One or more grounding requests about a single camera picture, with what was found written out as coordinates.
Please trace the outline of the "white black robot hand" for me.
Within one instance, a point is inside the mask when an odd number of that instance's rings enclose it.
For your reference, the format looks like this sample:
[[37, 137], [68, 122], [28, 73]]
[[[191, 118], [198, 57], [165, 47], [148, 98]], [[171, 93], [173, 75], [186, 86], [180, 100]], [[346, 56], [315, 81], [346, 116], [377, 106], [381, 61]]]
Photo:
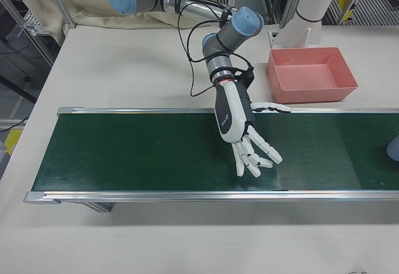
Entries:
[[214, 114], [222, 139], [231, 144], [236, 162], [237, 176], [248, 169], [254, 177], [261, 175], [260, 167], [272, 168], [282, 162], [282, 157], [255, 130], [254, 112], [271, 110], [290, 113], [285, 105], [273, 102], [253, 103], [240, 82], [222, 80], [215, 86]]

